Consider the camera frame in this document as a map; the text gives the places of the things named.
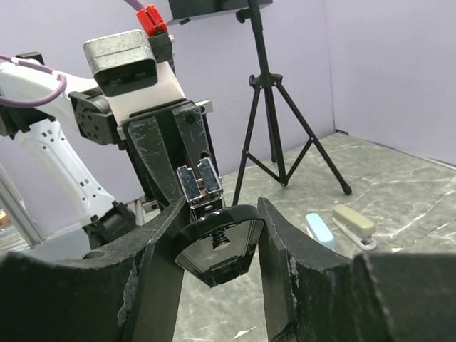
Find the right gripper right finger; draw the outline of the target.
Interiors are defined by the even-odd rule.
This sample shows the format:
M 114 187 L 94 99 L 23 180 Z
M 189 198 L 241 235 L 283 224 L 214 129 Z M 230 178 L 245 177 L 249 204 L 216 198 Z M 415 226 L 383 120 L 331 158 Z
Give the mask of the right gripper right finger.
M 455 255 L 342 256 L 266 198 L 259 242 L 270 341 L 453 341 Z

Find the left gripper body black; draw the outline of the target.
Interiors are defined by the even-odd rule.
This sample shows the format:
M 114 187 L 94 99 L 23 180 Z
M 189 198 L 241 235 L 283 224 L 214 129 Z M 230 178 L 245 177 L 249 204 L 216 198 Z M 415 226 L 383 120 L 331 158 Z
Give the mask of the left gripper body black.
M 189 115 L 206 115 L 214 110 L 210 100 L 194 102 L 181 99 L 136 110 L 117 120 L 107 98 L 99 90 L 73 91 L 69 98 L 81 136 L 99 145 L 117 145 L 121 150 L 126 148 L 121 136 L 123 130 L 134 120 L 156 118 L 160 127 L 174 131 L 177 115 L 182 117 L 182 121 L 189 123 Z

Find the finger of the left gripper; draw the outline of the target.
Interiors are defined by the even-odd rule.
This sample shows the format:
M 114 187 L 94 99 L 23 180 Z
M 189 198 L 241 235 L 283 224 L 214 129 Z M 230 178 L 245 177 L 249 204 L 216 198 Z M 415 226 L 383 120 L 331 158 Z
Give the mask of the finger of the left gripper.
M 182 160 L 177 125 L 171 131 L 156 118 L 134 120 L 127 125 L 127 151 L 146 197 L 161 211 L 182 197 L 175 174 Z
M 187 164 L 196 168 L 200 159 L 209 157 L 219 174 L 207 122 L 207 114 L 212 111 L 212 103 L 180 103 L 172 114 L 185 147 Z

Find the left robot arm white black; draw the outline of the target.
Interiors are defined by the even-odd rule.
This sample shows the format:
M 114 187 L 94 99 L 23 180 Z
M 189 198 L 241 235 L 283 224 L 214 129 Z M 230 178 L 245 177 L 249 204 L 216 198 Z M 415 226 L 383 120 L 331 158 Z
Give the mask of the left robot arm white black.
M 196 203 L 222 189 L 208 149 L 192 155 L 205 133 L 202 111 L 189 103 L 167 62 L 153 56 L 119 58 L 92 79 L 55 71 L 38 61 L 1 57 L 1 119 L 6 134 L 36 154 L 70 195 L 92 247 L 136 228 L 135 215 L 104 190 L 71 147 L 61 121 L 99 145 L 126 149 L 154 193 L 171 182 Z

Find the aluminium rail frame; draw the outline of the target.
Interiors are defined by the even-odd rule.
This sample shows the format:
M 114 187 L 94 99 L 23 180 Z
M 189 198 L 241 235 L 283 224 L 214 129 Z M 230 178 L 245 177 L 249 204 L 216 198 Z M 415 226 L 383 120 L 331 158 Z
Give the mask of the aluminium rail frame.
M 22 196 L 3 166 L 1 166 L 1 208 L 29 247 L 35 247 L 44 241 L 31 220 Z

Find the beige stapler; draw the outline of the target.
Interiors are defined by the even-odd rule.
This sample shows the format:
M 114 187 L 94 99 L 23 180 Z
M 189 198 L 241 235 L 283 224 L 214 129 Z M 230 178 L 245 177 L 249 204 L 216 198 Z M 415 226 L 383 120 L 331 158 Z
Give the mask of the beige stapler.
M 376 225 L 361 213 L 338 204 L 332 209 L 333 223 L 360 249 L 365 251 L 374 250 L 377 241 L 373 235 L 376 233 Z

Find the blue stapler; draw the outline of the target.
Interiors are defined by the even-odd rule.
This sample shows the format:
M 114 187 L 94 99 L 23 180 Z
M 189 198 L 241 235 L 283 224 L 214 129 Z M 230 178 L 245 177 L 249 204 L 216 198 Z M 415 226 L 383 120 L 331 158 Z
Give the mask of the blue stapler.
M 310 213 L 305 216 L 307 234 L 327 249 L 334 250 L 336 239 L 321 216 Z

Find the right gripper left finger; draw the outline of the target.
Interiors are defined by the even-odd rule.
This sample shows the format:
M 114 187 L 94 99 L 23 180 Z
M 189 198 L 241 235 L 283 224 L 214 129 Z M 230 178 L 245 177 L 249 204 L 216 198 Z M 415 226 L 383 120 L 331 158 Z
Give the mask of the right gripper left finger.
M 183 270 L 172 239 L 187 222 L 179 200 L 84 259 L 1 253 L 3 341 L 171 341 Z

